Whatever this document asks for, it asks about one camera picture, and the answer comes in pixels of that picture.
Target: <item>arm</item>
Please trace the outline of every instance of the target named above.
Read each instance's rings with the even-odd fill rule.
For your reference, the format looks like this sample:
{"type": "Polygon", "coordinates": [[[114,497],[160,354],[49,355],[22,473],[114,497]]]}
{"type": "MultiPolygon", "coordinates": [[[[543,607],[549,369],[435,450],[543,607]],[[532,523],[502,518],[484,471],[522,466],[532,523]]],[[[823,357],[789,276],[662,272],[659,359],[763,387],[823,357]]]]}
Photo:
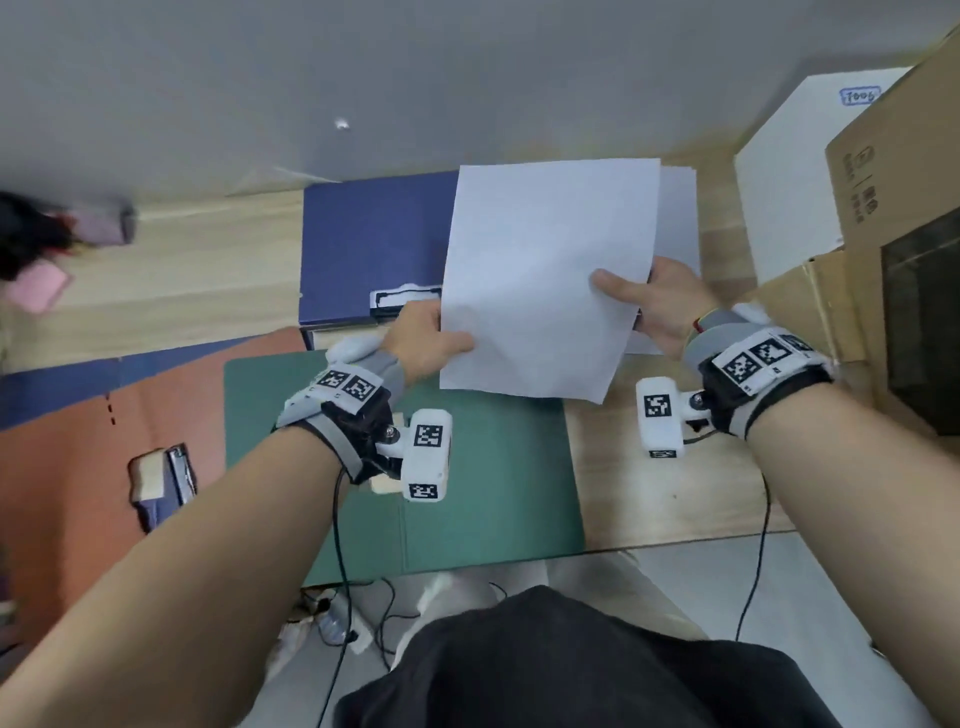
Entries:
{"type": "MultiPolygon", "coordinates": [[[[439,321],[438,302],[410,304],[384,340],[408,382],[472,347],[439,321]]],[[[0,688],[0,726],[237,722],[329,530],[339,471],[305,430],[270,435],[63,617],[0,688]]]]}
{"type": "MultiPolygon", "coordinates": [[[[648,284],[593,282],[638,303],[638,330],[680,358],[695,319],[719,304],[682,263],[648,284]]],[[[960,723],[960,462],[817,384],[764,411],[748,445],[840,594],[934,715],[960,723]]]]}

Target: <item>white paper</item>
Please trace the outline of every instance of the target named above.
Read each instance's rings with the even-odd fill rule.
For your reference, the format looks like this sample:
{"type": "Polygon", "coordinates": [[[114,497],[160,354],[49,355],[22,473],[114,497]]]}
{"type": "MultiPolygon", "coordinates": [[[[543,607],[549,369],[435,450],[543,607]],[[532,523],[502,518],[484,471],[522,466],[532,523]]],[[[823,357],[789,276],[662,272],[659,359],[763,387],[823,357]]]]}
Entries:
{"type": "Polygon", "coordinates": [[[461,167],[441,320],[476,348],[441,388],[602,402],[637,307],[588,278],[647,279],[659,188],[658,159],[461,167]]]}
{"type": "MultiPolygon", "coordinates": [[[[654,255],[686,263],[700,275],[700,226],[697,221],[697,171],[690,167],[660,168],[660,201],[654,255]]],[[[645,333],[634,331],[625,353],[662,353],[645,333]]]]}

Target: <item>pink sticky note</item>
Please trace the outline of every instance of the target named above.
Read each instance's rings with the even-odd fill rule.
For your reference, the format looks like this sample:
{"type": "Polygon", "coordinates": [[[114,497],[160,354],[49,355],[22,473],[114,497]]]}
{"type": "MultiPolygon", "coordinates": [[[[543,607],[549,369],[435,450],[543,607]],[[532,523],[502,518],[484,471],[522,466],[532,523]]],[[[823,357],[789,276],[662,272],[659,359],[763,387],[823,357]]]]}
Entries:
{"type": "Polygon", "coordinates": [[[30,313],[43,313],[49,310],[73,276],[62,271],[46,258],[31,263],[7,284],[4,296],[30,313]]]}

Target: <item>wooden desk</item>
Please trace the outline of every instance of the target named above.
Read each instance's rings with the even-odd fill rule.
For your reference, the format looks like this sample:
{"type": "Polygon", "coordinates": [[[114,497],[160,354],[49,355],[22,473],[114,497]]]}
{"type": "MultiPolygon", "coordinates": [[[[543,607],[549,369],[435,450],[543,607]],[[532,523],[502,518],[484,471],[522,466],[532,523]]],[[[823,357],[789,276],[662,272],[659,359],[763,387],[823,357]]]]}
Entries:
{"type": "MultiPolygon", "coordinates": [[[[732,301],[756,285],[732,154],[667,161],[698,170],[705,279],[732,301]]],[[[6,371],[256,335],[297,323],[302,194],[298,191],[187,205],[145,206],[122,249],[68,261],[76,281],[51,313],[0,311],[6,371]]],[[[327,346],[345,332],[322,337],[327,346]]],[[[648,546],[757,533],[764,511],[759,471],[742,443],[717,435],[678,461],[639,449],[634,385],[692,374],[663,357],[628,357],[607,401],[566,404],[567,427],[590,549],[648,546]]],[[[772,527],[790,528],[775,507],[772,527]]]]}

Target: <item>green folder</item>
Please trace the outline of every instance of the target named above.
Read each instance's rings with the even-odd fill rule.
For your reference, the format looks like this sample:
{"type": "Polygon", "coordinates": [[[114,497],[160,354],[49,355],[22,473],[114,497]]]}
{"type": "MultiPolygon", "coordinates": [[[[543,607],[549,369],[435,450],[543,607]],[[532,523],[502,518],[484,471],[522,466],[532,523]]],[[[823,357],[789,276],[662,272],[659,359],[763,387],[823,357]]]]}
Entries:
{"type": "MultiPolygon", "coordinates": [[[[271,430],[288,397],[326,366],[323,352],[234,359],[224,369],[227,465],[271,430]]],[[[446,498],[354,491],[340,511],[351,580],[566,556],[585,550],[561,400],[442,390],[431,377],[395,410],[453,416],[446,498]]],[[[304,584],[339,582],[332,533],[304,584]]]]}

